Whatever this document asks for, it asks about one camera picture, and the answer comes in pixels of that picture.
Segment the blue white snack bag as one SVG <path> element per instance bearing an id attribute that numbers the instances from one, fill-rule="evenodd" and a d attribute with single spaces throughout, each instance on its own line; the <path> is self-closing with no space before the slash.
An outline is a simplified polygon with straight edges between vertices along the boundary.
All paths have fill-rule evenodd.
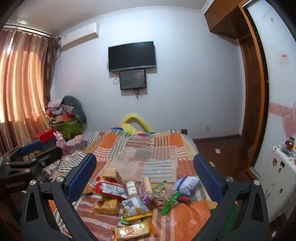
<path id="1" fill-rule="evenodd" d="M 180 192 L 178 197 L 179 202 L 191 201 L 193 192 L 200 178 L 198 176 L 179 176 L 178 180 L 173 185 L 173 190 Z"/>

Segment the red snack packet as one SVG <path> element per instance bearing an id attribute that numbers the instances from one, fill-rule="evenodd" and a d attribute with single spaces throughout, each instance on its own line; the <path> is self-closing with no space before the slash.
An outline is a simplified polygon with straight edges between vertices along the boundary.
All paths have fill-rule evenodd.
<path id="1" fill-rule="evenodd" d="M 95 193 L 118 200 L 126 200 L 126 188 L 121 183 L 103 177 L 96 178 Z"/>

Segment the caramel rice cake pack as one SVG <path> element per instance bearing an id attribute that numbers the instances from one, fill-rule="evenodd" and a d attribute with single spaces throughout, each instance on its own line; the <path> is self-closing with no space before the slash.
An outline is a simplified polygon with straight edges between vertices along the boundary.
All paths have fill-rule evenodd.
<path id="1" fill-rule="evenodd" d="M 104 215 L 117 215 L 120 211 L 120 202 L 117 199 L 102 199 L 95 202 L 93 212 Z"/>

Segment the green edged pastry bag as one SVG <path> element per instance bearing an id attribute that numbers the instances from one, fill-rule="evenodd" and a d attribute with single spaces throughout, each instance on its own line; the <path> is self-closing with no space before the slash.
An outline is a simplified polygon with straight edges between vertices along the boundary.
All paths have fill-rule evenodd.
<path id="1" fill-rule="evenodd" d="M 153 202 L 162 216 L 166 215 L 170 211 L 171 205 L 181 195 L 180 191 L 168 189 L 166 184 L 167 181 L 165 180 L 152 189 L 154 195 Z"/>

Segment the golden rice crisp pack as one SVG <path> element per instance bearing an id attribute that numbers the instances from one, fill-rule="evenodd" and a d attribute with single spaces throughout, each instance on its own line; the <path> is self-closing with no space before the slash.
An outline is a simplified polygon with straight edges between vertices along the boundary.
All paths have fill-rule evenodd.
<path id="1" fill-rule="evenodd" d="M 103 169 L 101 176 L 117 183 L 123 183 L 123 179 L 115 168 Z"/>

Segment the yellow cracker packet orange ends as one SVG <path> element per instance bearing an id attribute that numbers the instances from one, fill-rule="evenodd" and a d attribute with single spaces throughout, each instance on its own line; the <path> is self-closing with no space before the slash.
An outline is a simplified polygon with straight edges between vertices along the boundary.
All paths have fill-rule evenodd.
<path id="1" fill-rule="evenodd" d="M 129 240 L 131 238 L 141 237 L 145 235 L 158 234 L 150 218 L 147 218 L 144 221 L 133 225 L 117 227 L 111 230 L 113 232 L 113 240 Z"/>

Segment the purple snack packet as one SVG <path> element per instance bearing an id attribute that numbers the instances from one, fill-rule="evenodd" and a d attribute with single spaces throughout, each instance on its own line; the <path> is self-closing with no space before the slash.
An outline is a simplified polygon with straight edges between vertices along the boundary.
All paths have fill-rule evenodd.
<path id="1" fill-rule="evenodd" d="M 142 201 L 145 204 L 149 204 L 153 200 L 153 190 L 152 190 L 152 185 L 149 177 L 144 177 L 143 181 L 139 185 L 139 192 L 142 198 Z"/>

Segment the grey yellow snack packet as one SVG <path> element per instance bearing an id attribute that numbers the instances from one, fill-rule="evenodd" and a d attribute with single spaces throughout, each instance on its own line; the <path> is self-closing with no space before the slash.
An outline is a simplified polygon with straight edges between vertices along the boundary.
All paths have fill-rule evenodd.
<path id="1" fill-rule="evenodd" d="M 152 216 L 152 212 L 139 196 L 123 200 L 121 206 L 125 211 L 125 219 L 128 221 Z"/>

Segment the brown cracker pack white label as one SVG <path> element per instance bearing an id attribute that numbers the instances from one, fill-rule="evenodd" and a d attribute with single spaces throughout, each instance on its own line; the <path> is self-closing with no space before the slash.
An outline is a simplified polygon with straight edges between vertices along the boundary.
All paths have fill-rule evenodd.
<path id="1" fill-rule="evenodd" d="M 128 180 L 125 184 L 128 198 L 139 196 L 137 183 L 133 180 Z"/>

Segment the red box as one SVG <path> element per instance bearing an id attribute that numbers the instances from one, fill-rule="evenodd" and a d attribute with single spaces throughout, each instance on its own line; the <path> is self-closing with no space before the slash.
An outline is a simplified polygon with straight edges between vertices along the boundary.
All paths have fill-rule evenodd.
<path id="1" fill-rule="evenodd" d="M 42 132 L 39 132 L 33 136 L 33 141 L 40 141 L 41 143 L 46 143 L 51 139 L 55 138 L 55 130 L 48 129 Z"/>

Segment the pink stuffed rabbit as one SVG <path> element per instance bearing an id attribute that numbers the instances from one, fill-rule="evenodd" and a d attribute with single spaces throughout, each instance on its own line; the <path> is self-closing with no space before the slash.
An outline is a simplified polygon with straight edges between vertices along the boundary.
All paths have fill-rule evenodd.
<path id="1" fill-rule="evenodd" d="M 65 145 L 66 145 L 66 141 L 64 140 L 62 133 L 56 131 L 54 133 L 54 136 L 56 138 L 56 146 L 61 148 L 61 149 L 64 149 Z"/>

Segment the white sticker suitcase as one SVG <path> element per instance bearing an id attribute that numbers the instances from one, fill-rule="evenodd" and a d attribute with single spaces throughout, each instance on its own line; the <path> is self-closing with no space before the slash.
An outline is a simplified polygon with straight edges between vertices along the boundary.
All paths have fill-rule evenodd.
<path id="1" fill-rule="evenodd" d="M 268 219 L 272 222 L 284 212 L 295 194 L 295 153 L 288 155 L 281 145 L 274 146 L 260 182 Z"/>

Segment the green gift box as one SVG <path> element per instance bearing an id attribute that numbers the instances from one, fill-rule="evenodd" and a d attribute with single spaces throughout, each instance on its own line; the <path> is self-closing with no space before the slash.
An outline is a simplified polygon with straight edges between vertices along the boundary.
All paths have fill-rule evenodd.
<path id="1" fill-rule="evenodd" d="M 65 141 L 73 139 L 77 135 L 82 134 L 82 125 L 77 118 L 72 118 L 67 121 L 52 123 L 50 124 L 51 128 L 62 133 Z"/>

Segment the grey plush toy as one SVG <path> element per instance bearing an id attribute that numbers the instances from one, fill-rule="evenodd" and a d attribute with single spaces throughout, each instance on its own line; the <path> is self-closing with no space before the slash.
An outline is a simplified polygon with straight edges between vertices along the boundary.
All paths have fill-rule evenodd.
<path id="1" fill-rule="evenodd" d="M 82 123 L 87 123 L 87 118 L 83 110 L 82 104 L 77 98 L 70 95 L 66 95 L 63 97 L 61 105 L 67 113 L 74 113 L 76 114 L 79 121 L 81 121 Z"/>

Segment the clear plastic storage bin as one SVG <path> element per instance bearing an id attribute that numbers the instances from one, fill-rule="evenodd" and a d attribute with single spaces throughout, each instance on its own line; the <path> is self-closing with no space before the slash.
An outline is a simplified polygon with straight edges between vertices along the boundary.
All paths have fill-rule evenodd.
<path id="1" fill-rule="evenodd" d="M 175 182 L 179 172 L 177 147 L 124 148 L 108 166 L 123 180 L 132 177 L 141 182 L 149 177 L 152 182 Z"/>

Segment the orange pink curtain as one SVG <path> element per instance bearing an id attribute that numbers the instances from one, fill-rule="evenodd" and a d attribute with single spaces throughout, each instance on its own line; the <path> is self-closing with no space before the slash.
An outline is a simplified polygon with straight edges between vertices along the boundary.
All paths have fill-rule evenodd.
<path id="1" fill-rule="evenodd" d="M 1 30 L 1 154 L 25 146 L 50 128 L 50 101 L 57 37 Z"/>

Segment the yellow plush toy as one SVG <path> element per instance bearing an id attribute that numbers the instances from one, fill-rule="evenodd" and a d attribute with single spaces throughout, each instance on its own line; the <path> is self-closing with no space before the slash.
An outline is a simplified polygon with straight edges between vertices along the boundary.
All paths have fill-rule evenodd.
<path id="1" fill-rule="evenodd" d="M 146 122 L 137 114 L 128 114 L 121 124 L 113 127 L 114 130 L 121 130 L 134 136 L 151 136 L 153 131 Z"/>

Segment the patchwork striped bedspread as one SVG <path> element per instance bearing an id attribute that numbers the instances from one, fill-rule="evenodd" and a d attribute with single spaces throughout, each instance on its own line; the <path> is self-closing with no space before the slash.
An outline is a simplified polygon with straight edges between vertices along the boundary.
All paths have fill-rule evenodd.
<path id="1" fill-rule="evenodd" d="M 38 178 L 42 182 L 50 182 L 59 176 L 65 176 L 88 153 L 92 153 L 97 159 L 96 169 L 89 179 L 83 194 L 73 205 L 97 240 L 113 240 L 111 229 L 133 225 L 147 218 L 152 220 L 152 224 L 158 234 L 145 235 L 129 240 L 192 240 L 217 206 L 216 202 L 211 201 L 201 181 L 195 187 L 191 201 L 179 202 L 176 200 L 171 205 L 170 211 L 164 216 L 160 214 L 153 200 L 151 203 L 146 204 L 147 208 L 152 212 L 152 216 L 141 219 L 126 220 L 125 211 L 121 206 L 122 200 L 119 200 L 120 211 L 117 215 L 104 215 L 93 212 L 95 202 L 102 199 L 113 199 L 95 193 L 96 178 L 101 177 L 103 169 L 109 168 L 109 163 L 124 148 L 166 146 L 177 147 L 179 163 L 178 177 L 198 176 L 193 167 L 193 158 L 197 154 L 197 149 L 188 136 L 175 130 L 168 130 L 163 133 L 155 133 L 151 136 L 142 137 L 134 136 L 121 130 L 111 129 L 104 134 L 88 132 L 71 139 L 64 149 L 65 156 L 44 168 Z M 133 180 L 137 183 L 139 192 L 139 185 L 142 181 L 137 182 L 134 178 L 130 177 L 127 180 L 123 180 L 121 184 L 125 186 L 128 180 Z M 166 187 L 173 190 L 175 182 L 167 181 Z M 159 183 L 151 181 L 152 188 Z"/>

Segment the brown wooden door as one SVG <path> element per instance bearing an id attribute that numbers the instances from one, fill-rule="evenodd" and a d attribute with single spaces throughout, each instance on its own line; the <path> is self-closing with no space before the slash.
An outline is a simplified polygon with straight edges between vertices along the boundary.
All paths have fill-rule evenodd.
<path id="1" fill-rule="evenodd" d="M 258 42 L 248 33 L 239 38 L 245 74 L 245 114 L 242 138 L 247 148 L 248 164 L 255 163 L 262 129 L 264 74 Z"/>

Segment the white air conditioner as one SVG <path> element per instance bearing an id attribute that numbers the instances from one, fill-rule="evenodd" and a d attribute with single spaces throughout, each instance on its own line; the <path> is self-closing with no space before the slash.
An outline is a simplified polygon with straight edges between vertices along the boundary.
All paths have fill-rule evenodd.
<path id="1" fill-rule="evenodd" d="M 99 37 L 99 24 L 91 23 L 61 37 L 63 51 Z"/>

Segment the white wardrobe with hearts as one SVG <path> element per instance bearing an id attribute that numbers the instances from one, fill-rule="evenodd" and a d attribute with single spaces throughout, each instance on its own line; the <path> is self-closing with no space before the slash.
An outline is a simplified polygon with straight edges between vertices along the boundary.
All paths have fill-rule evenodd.
<path id="1" fill-rule="evenodd" d="M 261 176 L 273 146 L 295 137 L 295 40 L 280 15 L 267 1 L 246 5 L 267 63 L 269 101 L 265 134 L 254 166 Z"/>

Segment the wooden upper cabinet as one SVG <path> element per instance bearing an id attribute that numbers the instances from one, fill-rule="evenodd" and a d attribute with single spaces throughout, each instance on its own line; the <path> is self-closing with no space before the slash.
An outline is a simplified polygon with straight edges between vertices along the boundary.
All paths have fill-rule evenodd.
<path id="1" fill-rule="evenodd" d="M 209 31 L 231 39 L 239 39 L 247 35 L 250 30 L 239 8 L 240 3 L 241 1 L 235 0 L 214 1 L 205 13 Z"/>

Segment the small black wall monitor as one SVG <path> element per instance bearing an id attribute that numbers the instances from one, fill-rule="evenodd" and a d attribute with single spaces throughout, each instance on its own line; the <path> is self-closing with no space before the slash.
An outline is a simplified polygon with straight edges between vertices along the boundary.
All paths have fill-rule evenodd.
<path id="1" fill-rule="evenodd" d="M 119 72 L 120 90 L 146 88 L 146 73 L 144 69 L 133 69 Z"/>

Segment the wall mounted black television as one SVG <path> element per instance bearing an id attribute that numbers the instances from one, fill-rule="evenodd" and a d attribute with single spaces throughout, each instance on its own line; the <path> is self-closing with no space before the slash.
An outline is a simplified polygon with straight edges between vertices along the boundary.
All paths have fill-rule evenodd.
<path id="1" fill-rule="evenodd" d="M 156 67 L 156 54 L 153 41 L 108 48 L 109 72 L 154 67 Z"/>

